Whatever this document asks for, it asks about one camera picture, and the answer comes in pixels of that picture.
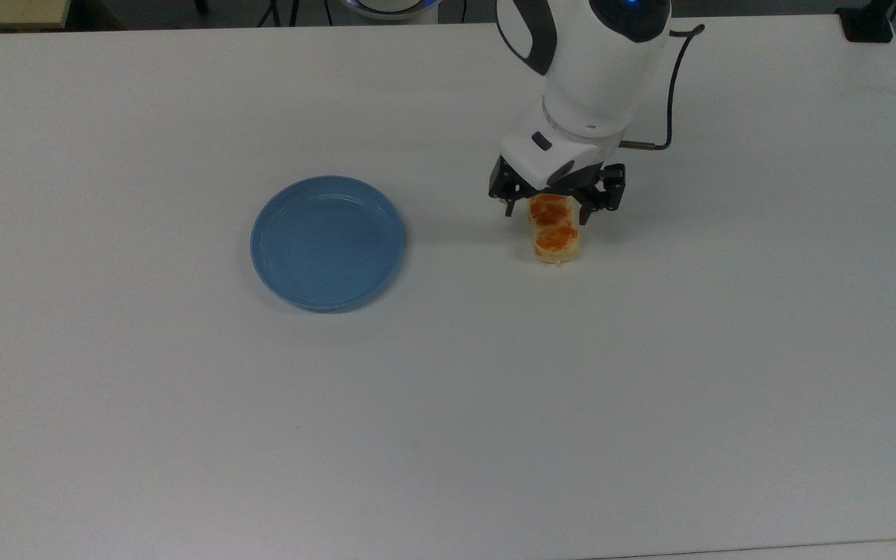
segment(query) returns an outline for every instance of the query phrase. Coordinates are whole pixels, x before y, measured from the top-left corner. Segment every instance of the cable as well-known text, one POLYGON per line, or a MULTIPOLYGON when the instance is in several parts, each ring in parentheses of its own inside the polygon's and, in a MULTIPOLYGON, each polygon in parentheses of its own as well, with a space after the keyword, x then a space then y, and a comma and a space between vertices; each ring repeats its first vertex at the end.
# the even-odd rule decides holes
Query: cable
POLYGON ((693 38, 700 35, 704 32, 704 24, 697 25, 697 27, 690 29, 690 31, 670 31, 670 37, 686 37, 686 41, 683 42, 683 46, 680 47, 680 53, 676 54, 676 66, 673 67, 673 75, 672 78, 669 78, 669 99, 666 100, 666 141, 665 143, 652 143, 652 142, 634 142, 634 141, 621 141, 619 148, 627 148, 627 149, 649 149, 649 150, 661 150, 669 148, 670 142, 673 141, 673 93, 676 91, 676 75, 679 74, 680 71, 680 63, 683 61, 683 54, 687 52, 687 46, 690 45, 690 41, 693 41, 693 38))
POLYGON ((289 27, 296 27, 296 12, 299 11, 299 0, 292 0, 292 10, 289 10, 289 27))

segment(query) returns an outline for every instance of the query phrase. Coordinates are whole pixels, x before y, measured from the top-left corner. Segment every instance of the blue plate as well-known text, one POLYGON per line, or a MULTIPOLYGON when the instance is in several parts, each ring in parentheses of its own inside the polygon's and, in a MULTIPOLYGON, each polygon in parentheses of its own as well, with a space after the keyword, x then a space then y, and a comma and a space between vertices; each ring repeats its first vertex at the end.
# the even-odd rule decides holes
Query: blue plate
POLYGON ((349 177, 312 177, 275 195, 258 214, 251 260, 278 297, 338 311, 380 294, 404 245, 403 222, 381 192, 349 177))

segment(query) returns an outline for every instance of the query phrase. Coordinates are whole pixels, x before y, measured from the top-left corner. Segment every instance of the bread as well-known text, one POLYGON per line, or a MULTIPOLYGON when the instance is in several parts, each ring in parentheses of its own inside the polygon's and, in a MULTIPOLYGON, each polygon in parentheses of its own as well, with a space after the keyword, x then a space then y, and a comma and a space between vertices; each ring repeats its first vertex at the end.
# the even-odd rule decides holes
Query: bread
POLYGON ((527 201, 527 219, 538 260, 559 264, 579 253, 575 202, 569 196, 537 194, 527 201))

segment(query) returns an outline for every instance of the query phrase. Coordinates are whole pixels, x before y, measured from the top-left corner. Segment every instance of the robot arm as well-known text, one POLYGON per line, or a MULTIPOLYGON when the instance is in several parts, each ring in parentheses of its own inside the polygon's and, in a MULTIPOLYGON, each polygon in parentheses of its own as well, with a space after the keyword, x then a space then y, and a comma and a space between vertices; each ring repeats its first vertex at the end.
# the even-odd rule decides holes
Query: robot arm
POLYGON ((576 198, 580 223, 616 209, 625 168, 601 167, 662 57, 670 10, 670 0, 498 0, 502 38, 547 78, 540 103, 501 141, 490 196, 507 215, 538 192, 576 198))

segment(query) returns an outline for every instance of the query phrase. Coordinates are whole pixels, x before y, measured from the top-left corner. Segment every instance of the table surface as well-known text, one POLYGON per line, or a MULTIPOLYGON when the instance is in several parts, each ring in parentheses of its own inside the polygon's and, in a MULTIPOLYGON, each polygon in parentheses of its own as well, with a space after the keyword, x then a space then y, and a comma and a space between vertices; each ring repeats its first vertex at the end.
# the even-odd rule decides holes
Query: table surface
POLYGON ((896 560, 896 541, 649 556, 652 560, 896 560))
POLYGON ((0 0, 0 29, 61 29, 71 0, 0 0))
POLYGON ((492 25, 0 36, 0 560, 896 538, 896 43, 701 21, 561 267, 486 196, 544 85, 492 25), (248 235, 332 173, 408 252, 320 315, 248 235))

